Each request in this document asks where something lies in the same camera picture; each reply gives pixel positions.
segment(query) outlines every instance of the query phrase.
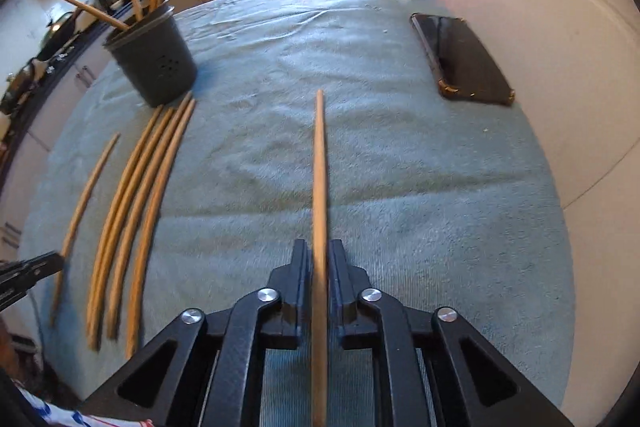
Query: tablecloth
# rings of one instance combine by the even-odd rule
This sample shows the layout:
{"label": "tablecloth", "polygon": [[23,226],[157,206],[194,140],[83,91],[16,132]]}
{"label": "tablecloth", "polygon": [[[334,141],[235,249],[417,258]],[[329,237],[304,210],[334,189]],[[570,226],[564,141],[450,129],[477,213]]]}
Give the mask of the tablecloth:
{"label": "tablecloth", "polygon": [[[330,237],[407,306],[459,309],[561,402],[574,289],[548,164],[517,103],[438,95],[412,12],[447,13],[436,0],[216,0],[176,16],[198,65],[198,104],[154,236],[144,342],[187,307],[232,306],[288,262],[295,238],[310,239],[321,88]],[[60,248],[89,172],[122,133],[82,218],[57,325],[42,321],[47,359],[81,397],[125,362],[125,321],[118,342],[94,353],[84,311],[102,224],[150,114],[112,61],[49,155],[20,246],[23,259]],[[52,282],[35,289],[43,319]],[[369,355],[334,339],[330,358],[330,425],[373,425]],[[262,424],[308,424],[309,383],[307,347],[270,351]]]}

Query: table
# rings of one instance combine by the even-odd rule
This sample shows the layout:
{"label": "table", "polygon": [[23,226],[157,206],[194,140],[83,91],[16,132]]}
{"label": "table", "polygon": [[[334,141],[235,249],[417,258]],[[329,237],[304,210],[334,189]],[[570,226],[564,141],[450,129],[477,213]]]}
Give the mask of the table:
{"label": "table", "polygon": [[[436,0],[217,0],[177,16],[198,105],[169,179],[148,264],[143,336],[180,311],[216,311],[264,285],[310,239],[314,95],[326,100],[330,237],[405,305],[451,305],[554,403],[574,334],[572,260],[545,157],[516,103],[442,99],[409,22]],[[52,150],[20,257],[62,244],[105,142],[122,137],[79,227],[45,354],[81,397],[125,362],[84,338],[95,249],[151,110],[112,62]],[[127,273],[125,301],[132,270]],[[52,280],[35,290],[48,317]],[[372,425],[369,355],[330,355],[331,426]],[[308,344],[268,353],[263,425],[309,421]]]}

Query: black countertop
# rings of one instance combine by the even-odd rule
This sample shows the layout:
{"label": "black countertop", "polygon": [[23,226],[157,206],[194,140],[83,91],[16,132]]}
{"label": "black countertop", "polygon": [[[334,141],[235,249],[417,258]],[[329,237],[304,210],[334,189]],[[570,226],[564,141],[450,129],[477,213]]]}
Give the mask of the black countertop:
{"label": "black countertop", "polygon": [[[123,1],[124,4],[122,8],[114,14],[116,18],[122,16],[131,8],[130,0]],[[52,73],[47,73],[46,76],[40,80],[39,87],[31,94],[29,100],[12,116],[9,130],[1,143],[4,152],[0,157],[0,194],[4,188],[4,182],[9,174],[15,153],[47,98],[76,60],[107,28],[107,23],[96,21],[82,32],[74,41],[73,50],[68,53],[64,60],[56,63]]]}

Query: wrinkled fabric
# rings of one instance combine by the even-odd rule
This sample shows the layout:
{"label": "wrinkled fabric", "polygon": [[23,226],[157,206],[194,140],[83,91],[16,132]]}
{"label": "wrinkled fabric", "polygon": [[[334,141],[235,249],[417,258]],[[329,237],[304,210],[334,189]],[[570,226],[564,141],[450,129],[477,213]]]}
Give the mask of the wrinkled fabric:
{"label": "wrinkled fabric", "polygon": [[[143,301],[148,342],[183,309],[228,308],[311,237],[314,97],[324,89],[330,237],[405,305],[457,308],[555,404],[574,334],[570,245],[542,150],[518,104],[438,95],[412,12],[436,0],[217,0],[176,16],[198,100],[170,176]],[[68,120],[31,203],[20,256],[59,249],[89,172],[122,133],[82,217],[46,356],[87,397],[124,362],[86,347],[95,250],[151,115],[112,61]],[[124,303],[132,269],[127,271]],[[262,425],[310,423],[308,343],[267,355]],[[370,357],[332,339],[329,425],[373,425]]]}

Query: black plastic container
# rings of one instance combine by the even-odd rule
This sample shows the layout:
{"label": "black plastic container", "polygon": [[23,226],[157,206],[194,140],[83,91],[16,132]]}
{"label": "black plastic container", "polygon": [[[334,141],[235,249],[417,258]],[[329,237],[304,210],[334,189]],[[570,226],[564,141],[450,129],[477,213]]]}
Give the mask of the black plastic container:
{"label": "black plastic container", "polygon": [[125,32],[112,31],[104,47],[151,107],[169,103],[193,86],[198,69],[174,20],[163,4]]}

